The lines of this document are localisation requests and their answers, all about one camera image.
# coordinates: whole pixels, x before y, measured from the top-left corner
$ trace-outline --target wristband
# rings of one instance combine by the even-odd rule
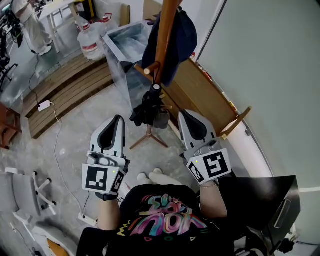
[[[114,194],[95,193],[95,195],[103,201],[111,201],[111,200],[117,199],[119,194],[114,195]]]

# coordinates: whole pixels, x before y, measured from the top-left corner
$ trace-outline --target person in white clothes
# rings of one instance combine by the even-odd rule
[[[48,53],[51,50],[50,44],[52,38],[46,32],[44,25],[39,21],[32,2],[34,0],[13,0],[11,8],[15,16],[20,19],[23,33],[27,33],[31,43],[37,54],[40,56]]]

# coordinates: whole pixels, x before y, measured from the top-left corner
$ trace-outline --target wooden chair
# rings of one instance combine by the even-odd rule
[[[0,103],[0,148],[8,150],[17,133],[22,133],[20,114]]]

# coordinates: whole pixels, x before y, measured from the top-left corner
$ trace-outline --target wooden platform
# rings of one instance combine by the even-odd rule
[[[38,100],[50,100],[54,103],[56,115],[60,119],[112,83],[106,58],[83,62],[83,57],[79,56],[58,69],[37,87]],[[53,106],[39,112],[37,102],[32,99],[36,100],[34,93],[31,93],[24,102],[25,115],[29,118],[31,137],[37,139],[54,125],[57,119]]]

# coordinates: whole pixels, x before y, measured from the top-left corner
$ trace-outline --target power strip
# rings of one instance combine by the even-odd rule
[[[98,223],[97,223],[96,220],[94,220],[93,218],[88,217],[87,215],[84,217],[84,215],[81,214],[80,212],[79,212],[79,215],[78,215],[78,219],[80,221],[83,221],[84,223],[89,224],[90,226],[93,226],[95,228],[98,227]]]

